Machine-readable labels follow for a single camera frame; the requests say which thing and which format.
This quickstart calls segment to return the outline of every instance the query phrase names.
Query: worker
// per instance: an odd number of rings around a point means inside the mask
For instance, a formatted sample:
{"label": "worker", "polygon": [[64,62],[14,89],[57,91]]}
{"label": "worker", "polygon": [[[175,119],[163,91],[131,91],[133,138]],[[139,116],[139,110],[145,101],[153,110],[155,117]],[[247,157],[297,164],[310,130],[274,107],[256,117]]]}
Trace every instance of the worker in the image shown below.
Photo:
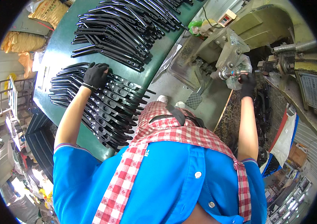
{"label": "worker", "polygon": [[252,74],[241,74],[237,158],[188,109],[154,101],[129,146],[100,162],[76,145],[86,102],[104,87],[109,68],[92,65],[55,137],[53,202],[61,224],[265,223]]}

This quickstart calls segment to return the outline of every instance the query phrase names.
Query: glove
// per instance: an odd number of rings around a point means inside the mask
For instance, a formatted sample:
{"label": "glove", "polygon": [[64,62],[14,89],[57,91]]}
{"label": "glove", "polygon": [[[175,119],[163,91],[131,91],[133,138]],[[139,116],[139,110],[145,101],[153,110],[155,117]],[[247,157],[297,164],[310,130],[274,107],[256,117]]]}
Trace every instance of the glove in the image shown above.
{"label": "glove", "polygon": [[243,84],[241,89],[241,99],[245,96],[249,96],[253,99],[254,88],[256,86],[256,78],[254,74],[241,74],[240,82]]}
{"label": "glove", "polygon": [[96,65],[95,62],[91,63],[88,70],[85,72],[82,86],[89,88],[91,92],[95,92],[97,89],[104,87],[107,76],[107,72],[105,71],[108,68],[109,65],[105,63]]}

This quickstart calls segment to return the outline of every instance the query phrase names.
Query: red checkered apron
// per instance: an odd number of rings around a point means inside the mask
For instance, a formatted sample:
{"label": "red checkered apron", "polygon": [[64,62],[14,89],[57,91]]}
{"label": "red checkered apron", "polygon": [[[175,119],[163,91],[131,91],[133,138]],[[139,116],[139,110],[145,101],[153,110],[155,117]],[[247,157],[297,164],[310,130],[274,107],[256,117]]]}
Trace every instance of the red checkered apron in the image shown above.
{"label": "red checkered apron", "polygon": [[[103,195],[92,223],[120,223],[147,146],[150,142],[155,141],[188,143],[216,150],[231,157],[238,176],[239,215],[244,218],[244,221],[250,220],[252,214],[250,191],[243,163],[237,161],[231,150],[213,132],[195,126],[189,119],[185,120],[184,126],[180,126],[174,117],[162,118],[150,123],[158,115],[171,114],[165,107],[166,104],[163,102],[155,101],[147,104],[143,110],[139,117],[136,135],[123,153],[121,162]],[[192,116],[184,109],[179,110],[185,116]]]}

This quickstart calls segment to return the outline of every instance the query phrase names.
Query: pile of black parts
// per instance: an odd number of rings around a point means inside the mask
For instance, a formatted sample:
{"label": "pile of black parts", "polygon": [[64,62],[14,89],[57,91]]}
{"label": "pile of black parts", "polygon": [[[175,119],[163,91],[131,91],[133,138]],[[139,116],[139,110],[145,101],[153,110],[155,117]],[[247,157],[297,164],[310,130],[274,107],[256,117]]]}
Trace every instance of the pile of black parts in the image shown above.
{"label": "pile of black parts", "polygon": [[[49,94],[51,103],[67,108],[75,97],[89,63],[83,62],[67,66],[52,78],[52,88]],[[147,104],[142,98],[149,98],[141,86],[128,81],[118,75],[108,73],[104,88],[93,92],[86,103],[82,116],[82,123],[107,148],[119,151],[118,146],[129,145],[132,140],[132,127],[137,124],[140,114],[140,103]]]}
{"label": "pile of black parts", "polygon": [[100,53],[142,72],[151,58],[150,49],[165,32],[184,28],[175,16],[183,1],[192,0],[118,0],[100,1],[76,24],[71,44],[89,43],[73,51],[71,57]]}

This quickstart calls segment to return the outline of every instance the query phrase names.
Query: blue polo shirt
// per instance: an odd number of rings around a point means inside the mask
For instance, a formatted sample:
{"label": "blue polo shirt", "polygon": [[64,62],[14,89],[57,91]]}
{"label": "blue polo shirt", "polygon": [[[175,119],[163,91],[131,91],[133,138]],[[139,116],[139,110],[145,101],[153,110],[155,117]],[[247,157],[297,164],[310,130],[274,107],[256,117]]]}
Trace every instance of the blue polo shirt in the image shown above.
{"label": "blue polo shirt", "polygon": [[[100,163],[88,150],[60,144],[54,152],[54,209],[61,224],[92,222],[122,154]],[[257,162],[243,161],[250,187],[252,218],[265,223],[267,204]],[[227,155],[190,144],[148,145],[121,224],[182,223],[196,203],[222,224],[243,223],[238,215],[238,178]]]}

